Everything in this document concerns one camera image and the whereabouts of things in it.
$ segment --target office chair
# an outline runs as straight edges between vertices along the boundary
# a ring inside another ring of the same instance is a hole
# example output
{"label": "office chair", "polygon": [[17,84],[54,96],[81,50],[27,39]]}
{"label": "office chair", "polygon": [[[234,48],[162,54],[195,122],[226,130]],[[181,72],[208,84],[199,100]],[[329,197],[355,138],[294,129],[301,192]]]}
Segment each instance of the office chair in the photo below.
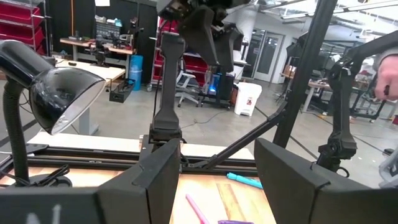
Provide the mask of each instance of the office chair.
{"label": "office chair", "polygon": [[175,93],[175,97],[180,97],[180,101],[178,103],[178,107],[181,107],[181,103],[184,99],[188,99],[199,107],[199,101],[195,99],[195,96],[198,94],[197,89],[200,87],[199,83],[196,80],[196,76],[192,74],[188,74],[185,72],[184,61],[181,59],[180,61],[180,73],[177,77],[177,89]]}

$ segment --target black desk lamp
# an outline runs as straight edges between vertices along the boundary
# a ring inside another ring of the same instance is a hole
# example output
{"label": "black desk lamp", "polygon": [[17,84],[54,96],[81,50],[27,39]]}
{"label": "black desk lamp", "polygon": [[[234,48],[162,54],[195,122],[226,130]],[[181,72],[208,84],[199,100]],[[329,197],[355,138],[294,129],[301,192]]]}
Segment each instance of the black desk lamp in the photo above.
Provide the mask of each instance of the black desk lamp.
{"label": "black desk lamp", "polygon": [[[37,185],[48,175],[29,177],[19,98],[29,90],[32,113],[49,134],[71,125],[99,96],[105,80],[79,68],[55,68],[22,42],[0,41],[0,69],[7,76],[3,94],[4,119],[14,159],[16,186]],[[66,177],[46,185],[71,185]]]}

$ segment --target black pole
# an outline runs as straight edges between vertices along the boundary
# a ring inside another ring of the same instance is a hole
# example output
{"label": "black pole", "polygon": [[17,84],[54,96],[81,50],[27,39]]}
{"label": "black pole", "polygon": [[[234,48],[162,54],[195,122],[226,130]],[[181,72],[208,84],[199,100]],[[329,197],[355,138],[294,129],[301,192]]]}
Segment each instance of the black pole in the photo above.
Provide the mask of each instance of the black pole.
{"label": "black pole", "polygon": [[297,114],[304,101],[305,90],[308,87],[314,68],[313,62],[316,61],[319,55],[336,3],[337,0],[318,0],[317,9],[308,31],[308,37],[305,40],[303,54],[295,72],[292,91],[286,99],[288,102],[286,116],[279,123],[274,136],[274,143],[280,147],[286,147],[289,141]]}
{"label": "black pole", "polygon": [[[15,176],[29,182],[29,168],[27,165],[26,145],[22,130],[21,116],[19,113],[19,97],[24,87],[14,80],[9,80],[4,86],[2,96],[2,109],[4,120],[10,137],[12,158],[14,160]],[[23,184],[16,181],[16,187]]]}

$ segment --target white trash bin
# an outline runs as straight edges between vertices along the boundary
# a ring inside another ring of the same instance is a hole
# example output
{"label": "white trash bin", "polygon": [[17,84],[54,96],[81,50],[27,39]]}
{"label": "white trash bin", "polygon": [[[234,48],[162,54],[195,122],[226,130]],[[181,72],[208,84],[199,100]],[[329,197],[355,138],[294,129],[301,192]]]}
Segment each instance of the white trash bin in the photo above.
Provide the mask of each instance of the white trash bin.
{"label": "white trash bin", "polygon": [[234,112],[238,115],[251,116],[256,106],[257,99],[260,97],[262,88],[253,83],[240,82],[237,84],[239,90],[236,97]]}

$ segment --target lamp arm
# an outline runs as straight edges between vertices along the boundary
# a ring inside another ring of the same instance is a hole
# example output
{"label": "lamp arm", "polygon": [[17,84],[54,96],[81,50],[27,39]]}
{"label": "lamp arm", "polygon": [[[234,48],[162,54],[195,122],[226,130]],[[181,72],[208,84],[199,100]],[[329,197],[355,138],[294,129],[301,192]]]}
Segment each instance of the lamp arm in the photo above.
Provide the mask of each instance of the lamp arm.
{"label": "lamp arm", "polygon": [[[19,112],[19,98],[23,90],[24,87],[22,85],[14,80],[8,79],[4,86],[2,108],[11,143],[15,176],[29,181],[26,145]],[[17,181],[16,186],[20,187],[23,186],[23,184]]]}

